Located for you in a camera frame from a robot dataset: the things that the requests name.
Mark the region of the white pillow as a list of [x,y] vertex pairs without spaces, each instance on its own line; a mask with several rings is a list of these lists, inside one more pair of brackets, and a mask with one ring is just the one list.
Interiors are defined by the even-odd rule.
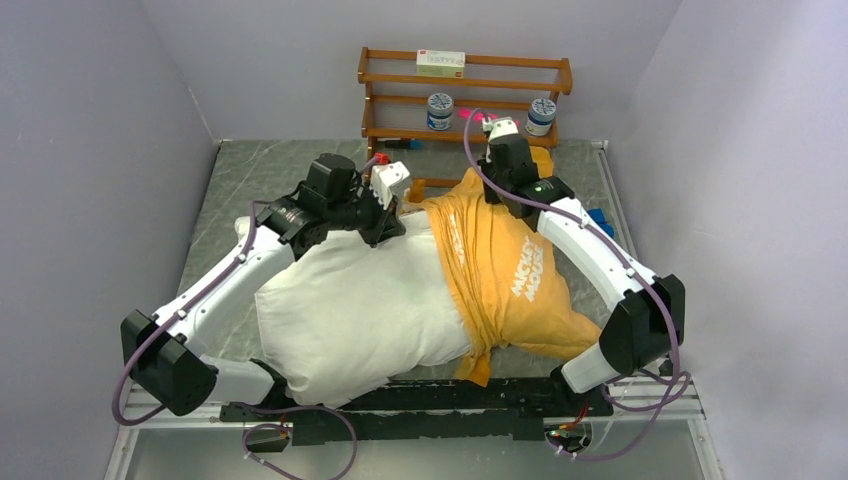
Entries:
[[265,361],[300,405],[340,407],[471,350],[426,212],[376,247],[332,231],[255,293]]

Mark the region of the orange Mickey Mouse pillowcase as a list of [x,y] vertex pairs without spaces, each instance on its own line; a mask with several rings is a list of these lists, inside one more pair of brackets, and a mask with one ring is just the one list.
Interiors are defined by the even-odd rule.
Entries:
[[471,347],[457,378],[487,385],[496,347],[568,361],[596,343],[599,327],[576,312],[553,245],[484,199],[473,169],[447,193],[426,197],[414,181],[407,201],[430,221],[441,266]]

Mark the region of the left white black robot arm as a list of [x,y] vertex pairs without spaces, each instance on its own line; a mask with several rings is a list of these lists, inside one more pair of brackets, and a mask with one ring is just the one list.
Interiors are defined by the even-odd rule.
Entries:
[[255,201],[247,233],[200,280],[146,315],[120,325],[124,368],[112,413],[124,426],[163,411],[185,416],[207,402],[242,404],[261,420],[285,408],[285,379],[261,360],[235,362],[207,355],[231,311],[294,265],[331,231],[355,231],[370,247],[405,232],[399,209],[411,174],[401,162],[344,156],[315,159],[293,192]]

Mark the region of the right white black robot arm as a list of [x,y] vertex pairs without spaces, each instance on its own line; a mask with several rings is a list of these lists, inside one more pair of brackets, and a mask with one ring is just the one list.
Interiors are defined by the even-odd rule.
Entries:
[[541,177],[530,146],[518,133],[488,137],[479,173],[488,195],[542,235],[600,293],[611,315],[596,343],[565,363],[549,392],[553,408],[572,415],[588,392],[669,356],[678,378],[685,324],[685,287],[657,276],[620,247],[556,176]]

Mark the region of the right blue white jar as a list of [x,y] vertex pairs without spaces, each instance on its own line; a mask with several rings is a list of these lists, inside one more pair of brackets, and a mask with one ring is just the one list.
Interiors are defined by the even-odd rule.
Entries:
[[536,137],[545,136],[550,131],[557,115],[557,105],[549,98],[534,99],[528,108],[525,131]]

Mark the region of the blue white jar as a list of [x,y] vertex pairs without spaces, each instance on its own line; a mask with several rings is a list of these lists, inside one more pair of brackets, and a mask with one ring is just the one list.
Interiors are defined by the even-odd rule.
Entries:
[[434,131],[447,131],[452,125],[454,110],[453,98],[443,92],[436,92],[427,98],[426,125]]
[[557,105],[549,98],[534,99],[528,108],[525,131],[536,137],[545,136],[550,131],[557,115]]

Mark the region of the pink plastic strip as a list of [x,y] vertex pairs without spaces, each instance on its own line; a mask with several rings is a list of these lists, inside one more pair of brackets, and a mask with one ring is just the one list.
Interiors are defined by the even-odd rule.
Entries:
[[457,116],[464,121],[471,120],[476,123],[481,123],[487,118],[486,113],[482,110],[467,107],[459,108]]

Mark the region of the black blue marker pen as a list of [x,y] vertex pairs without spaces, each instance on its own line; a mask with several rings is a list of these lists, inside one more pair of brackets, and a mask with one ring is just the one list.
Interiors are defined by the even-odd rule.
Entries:
[[421,150],[423,144],[420,140],[409,138],[390,138],[380,141],[386,149],[391,150]]

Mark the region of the left blue white jar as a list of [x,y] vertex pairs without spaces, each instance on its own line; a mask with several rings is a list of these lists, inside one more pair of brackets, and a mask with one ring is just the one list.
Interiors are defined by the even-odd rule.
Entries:
[[447,131],[452,125],[454,110],[453,98],[443,92],[436,92],[427,98],[426,125],[434,131]]

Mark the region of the blue grey eraser block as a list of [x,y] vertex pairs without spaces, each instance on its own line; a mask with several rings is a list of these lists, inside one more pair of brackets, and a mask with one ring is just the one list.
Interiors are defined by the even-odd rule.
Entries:
[[587,211],[590,218],[610,237],[615,238],[614,227],[608,222],[601,208],[592,208]]

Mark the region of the wooden three-tier shelf rack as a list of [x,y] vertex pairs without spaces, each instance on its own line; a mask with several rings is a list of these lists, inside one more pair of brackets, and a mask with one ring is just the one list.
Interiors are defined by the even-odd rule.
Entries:
[[[360,131],[368,158],[384,149],[383,139],[460,143],[468,121],[457,116],[461,107],[522,123],[534,99],[549,98],[556,103],[574,87],[567,58],[468,54],[463,78],[417,76],[415,61],[412,50],[361,49],[357,80],[364,87],[365,100]],[[434,131],[426,125],[427,98],[436,92],[446,93],[454,101],[447,131]]]

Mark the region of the white green cardboard box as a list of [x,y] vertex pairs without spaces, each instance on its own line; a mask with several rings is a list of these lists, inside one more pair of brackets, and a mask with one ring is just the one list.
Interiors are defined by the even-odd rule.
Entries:
[[416,75],[434,78],[463,78],[466,54],[458,51],[416,51]]

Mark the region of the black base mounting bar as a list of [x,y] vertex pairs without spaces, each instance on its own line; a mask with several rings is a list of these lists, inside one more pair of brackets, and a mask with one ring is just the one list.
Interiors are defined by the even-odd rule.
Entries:
[[343,420],[320,411],[295,411],[283,392],[257,409],[225,405],[224,423],[287,422],[296,446],[360,441],[507,436],[543,437],[545,429],[578,416],[609,417],[613,408],[600,390],[566,394],[549,377],[496,378],[481,387],[462,380],[398,380],[340,407]]

